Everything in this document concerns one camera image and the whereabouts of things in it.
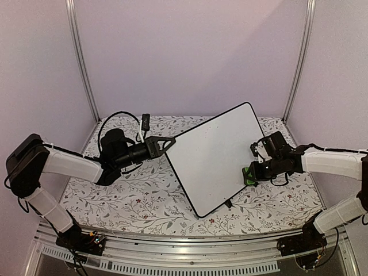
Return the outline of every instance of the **whiteboard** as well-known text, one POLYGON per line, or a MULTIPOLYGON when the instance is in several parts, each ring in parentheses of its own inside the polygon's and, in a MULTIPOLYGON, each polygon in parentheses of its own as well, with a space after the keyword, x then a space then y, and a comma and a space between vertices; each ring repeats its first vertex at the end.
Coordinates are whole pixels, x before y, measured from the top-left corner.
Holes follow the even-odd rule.
POLYGON ((262 137, 248 102, 175 137, 166 156, 198 217, 246 187, 241 171, 255 160, 250 145, 262 137))

